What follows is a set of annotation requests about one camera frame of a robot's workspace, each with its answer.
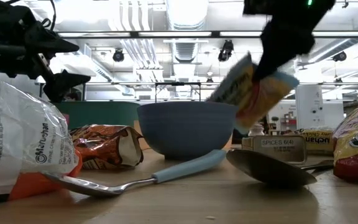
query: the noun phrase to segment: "security camera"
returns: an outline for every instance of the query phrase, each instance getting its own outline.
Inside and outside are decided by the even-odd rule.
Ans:
[[[333,61],[334,62],[343,62],[345,61],[347,58],[347,55],[345,52],[340,52],[339,54],[336,54],[333,56]]]
[[[218,55],[220,62],[225,62],[231,57],[231,52],[234,50],[234,45],[231,40],[225,40],[221,52]]]
[[[116,49],[116,52],[114,55],[112,55],[112,59],[115,62],[122,62],[124,60],[124,54],[122,52],[122,49]]]

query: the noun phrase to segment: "ceiling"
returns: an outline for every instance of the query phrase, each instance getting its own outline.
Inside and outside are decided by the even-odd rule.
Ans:
[[[56,28],[58,31],[91,31],[91,30],[111,30],[109,21],[114,16],[112,9],[112,0],[110,1],[92,1],[92,0],[61,0],[60,2],[72,2],[72,7],[59,9],[57,4],[57,17],[65,16],[64,21],[59,21]],[[121,0],[121,13],[123,12],[123,1]],[[147,0],[140,0],[140,5]],[[24,1],[30,6],[40,18],[52,15],[52,7],[47,0],[28,0]],[[149,26],[152,30],[168,30],[168,19],[166,5],[164,0],[148,0],[149,5]],[[262,30],[268,18],[265,16],[243,16],[242,0],[209,0],[208,10],[205,17],[204,30]],[[337,1],[332,11],[328,12],[323,20],[318,24],[316,30],[358,30],[358,1],[350,0],[346,8],[342,8],[344,1]],[[197,7],[188,6],[186,14],[183,16],[197,15],[199,9]],[[316,44],[310,55],[324,51],[333,42],[347,40],[343,37],[338,39],[316,39]],[[204,82],[207,73],[212,72],[212,77],[216,78],[216,82],[224,77],[229,69],[245,54],[250,52],[254,61],[258,62],[262,55],[263,49],[259,39],[233,39],[234,53],[227,62],[219,62],[219,49],[223,46],[224,39],[208,39],[204,43],[200,43],[198,54],[193,63],[195,63],[194,77]],[[114,62],[112,54],[115,49],[123,48],[120,40],[117,39],[81,39],[76,40],[80,46],[87,45],[91,47],[92,58],[96,60],[102,67],[116,75],[118,79],[134,82],[137,80],[133,73],[134,63],[128,57],[124,49],[125,60],[123,62]],[[163,77],[165,79],[172,78],[176,74],[173,67],[173,57],[171,44],[166,44],[163,39],[154,39],[154,48],[157,59],[163,68]],[[298,78],[307,79],[311,75],[310,71],[322,73],[322,79],[326,82],[333,82],[335,75],[345,75],[350,72],[358,71],[358,44],[344,49],[347,59],[343,62],[333,62],[332,60],[322,60],[318,63],[307,65],[309,72],[298,72]],[[294,73],[293,62],[289,62],[282,69],[286,72]],[[103,78],[94,78],[98,82]],[[358,82],[358,74],[352,78],[343,78],[344,82]]]

